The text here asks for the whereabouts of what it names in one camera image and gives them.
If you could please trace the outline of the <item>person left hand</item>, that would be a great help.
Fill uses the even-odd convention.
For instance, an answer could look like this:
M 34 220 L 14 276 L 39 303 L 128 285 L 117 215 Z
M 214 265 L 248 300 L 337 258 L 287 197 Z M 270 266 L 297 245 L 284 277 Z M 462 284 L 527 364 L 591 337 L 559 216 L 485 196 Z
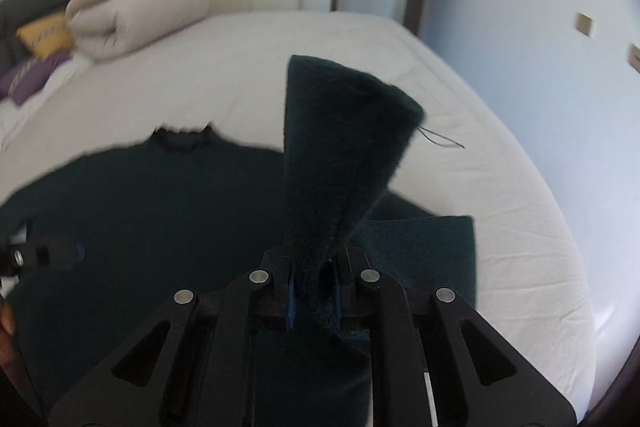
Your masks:
M 6 376 L 15 374 L 21 366 L 20 349 L 15 343 L 16 323 L 12 307 L 6 300 L 1 300 L 0 325 L 0 363 Z

